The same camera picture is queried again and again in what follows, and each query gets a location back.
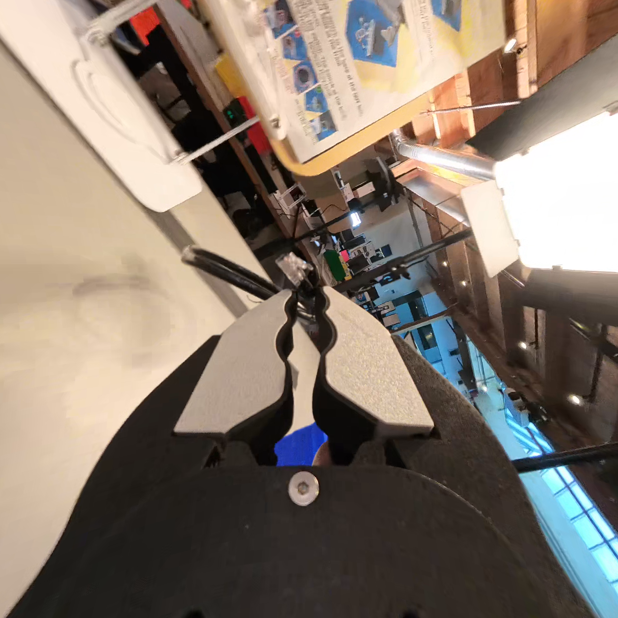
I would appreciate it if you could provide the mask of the red box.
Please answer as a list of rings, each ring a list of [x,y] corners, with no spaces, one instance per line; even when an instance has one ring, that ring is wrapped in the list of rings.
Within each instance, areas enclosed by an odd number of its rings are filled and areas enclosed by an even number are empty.
[[[250,101],[246,96],[237,97],[237,101],[242,106],[245,117],[248,120],[253,119],[257,116],[255,110],[253,109],[253,106],[251,105]],[[247,135],[251,144],[260,156],[266,156],[273,152],[269,138],[267,137],[265,131],[263,130],[259,122],[253,124],[250,128],[247,129]]]

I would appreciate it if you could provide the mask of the metal stand rod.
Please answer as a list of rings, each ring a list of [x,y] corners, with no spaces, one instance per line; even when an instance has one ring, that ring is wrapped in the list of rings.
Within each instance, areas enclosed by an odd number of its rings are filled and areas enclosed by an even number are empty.
[[[156,4],[158,1],[122,1],[90,20],[81,38],[87,42],[105,45],[118,27]]]
[[[188,164],[189,162],[196,160],[197,158],[205,155],[206,153],[211,152],[212,150],[219,147],[220,145],[228,142],[229,140],[236,137],[240,133],[243,133],[247,131],[249,128],[259,124],[259,121],[260,121],[260,118],[258,116],[254,116],[244,121],[237,127],[230,129],[229,131],[224,133],[222,136],[219,136],[216,139],[212,140],[211,142],[206,143],[204,146],[202,146],[201,148],[195,151],[192,151],[190,153],[181,151],[180,153],[176,154],[171,159],[171,163],[178,164],[178,165]]]

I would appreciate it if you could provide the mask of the printed poster board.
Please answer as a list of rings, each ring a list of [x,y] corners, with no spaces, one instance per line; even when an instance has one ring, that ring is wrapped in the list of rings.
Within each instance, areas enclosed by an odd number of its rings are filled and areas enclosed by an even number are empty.
[[[504,1],[198,1],[273,150],[319,175],[506,42]]]

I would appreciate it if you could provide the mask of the green box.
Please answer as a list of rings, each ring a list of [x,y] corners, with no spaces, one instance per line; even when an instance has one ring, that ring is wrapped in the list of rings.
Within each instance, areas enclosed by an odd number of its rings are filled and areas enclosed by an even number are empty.
[[[347,263],[341,258],[341,254],[335,250],[325,250],[324,260],[336,282],[348,281],[352,274]]]

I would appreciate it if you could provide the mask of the window row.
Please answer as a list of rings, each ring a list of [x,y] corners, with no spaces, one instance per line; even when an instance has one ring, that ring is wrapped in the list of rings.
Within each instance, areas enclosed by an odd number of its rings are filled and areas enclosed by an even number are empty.
[[[533,422],[517,410],[484,355],[466,338],[476,380],[475,405],[510,460],[552,454]],[[617,617],[617,532],[566,466],[522,473],[538,523],[554,555],[599,617]]]

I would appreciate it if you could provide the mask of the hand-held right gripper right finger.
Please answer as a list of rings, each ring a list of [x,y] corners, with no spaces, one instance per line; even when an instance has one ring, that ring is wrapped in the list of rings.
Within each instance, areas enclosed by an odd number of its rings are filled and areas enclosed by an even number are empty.
[[[389,331],[331,287],[316,292],[313,417],[335,459],[367,442],[429,436],[435,423]]]

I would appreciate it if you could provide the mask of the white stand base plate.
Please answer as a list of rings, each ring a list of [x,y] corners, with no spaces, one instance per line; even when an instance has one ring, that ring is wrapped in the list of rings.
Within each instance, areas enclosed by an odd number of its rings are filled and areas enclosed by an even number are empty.
[[[1,39],[143,206],[166,212],[203,181],[111,41],[81,38],[89,1],[1,1]]]

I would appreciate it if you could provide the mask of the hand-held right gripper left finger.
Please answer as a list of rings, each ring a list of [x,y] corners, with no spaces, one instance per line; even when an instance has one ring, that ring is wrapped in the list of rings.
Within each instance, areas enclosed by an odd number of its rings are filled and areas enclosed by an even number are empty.
[[[289,431],[294,415],[288,358],[296,310],[296,294],[283,290],[221,334],[175,434],[240,441],[256,459],[274,459],[274,446]]]

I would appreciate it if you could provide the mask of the bright light panel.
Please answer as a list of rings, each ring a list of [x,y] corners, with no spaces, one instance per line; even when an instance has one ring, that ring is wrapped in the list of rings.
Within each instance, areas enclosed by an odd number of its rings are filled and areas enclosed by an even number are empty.
[[[531,269],[617,272],[617,112],[494,165],[460,198],[488,277]]]

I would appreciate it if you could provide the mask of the black light stand pole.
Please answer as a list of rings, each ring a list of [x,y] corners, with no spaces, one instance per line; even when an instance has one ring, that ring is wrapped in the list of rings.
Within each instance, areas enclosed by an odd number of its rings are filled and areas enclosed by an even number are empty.
[[[343,281],[334,287],[334,290],[339,293],[357,292],[362,287],[373,285],[377,280],[384,276],[400,277],[407,273],[408,269],[417,262],[421,262],[429,255],[450,247],[456,243],[463,242],[468,238],[473,237],[473,230],[467,228],[451,236],[447,236],[435,243],[426,247],[420,248],[403,257],[393,258],[381,266],[374,269],[354,275],[350,280]]]
[[[617,442],[582,447],[562,452],[552,452],[537,457],[526,457],[511,461],[519,473],[529,473],[570,465],[596,463],[617,458]]]

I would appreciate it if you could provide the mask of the metal ventilation duct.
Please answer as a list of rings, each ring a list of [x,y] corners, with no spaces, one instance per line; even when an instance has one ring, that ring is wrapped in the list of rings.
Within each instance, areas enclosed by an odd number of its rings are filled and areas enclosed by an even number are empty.
[[[389,135],[393,149],[398,155],[419,163],[432,165],[459,173],[479,181],[495,180],[495,161],[475,153],[423,145],[408,138],[401,129]]]

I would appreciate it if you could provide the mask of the blue cloth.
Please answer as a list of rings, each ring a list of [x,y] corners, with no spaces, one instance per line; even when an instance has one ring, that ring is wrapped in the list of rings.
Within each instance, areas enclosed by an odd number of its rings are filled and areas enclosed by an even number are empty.
[[[297,429],[275,444],[277,467],[311,466],[328,436],[316,423]]]

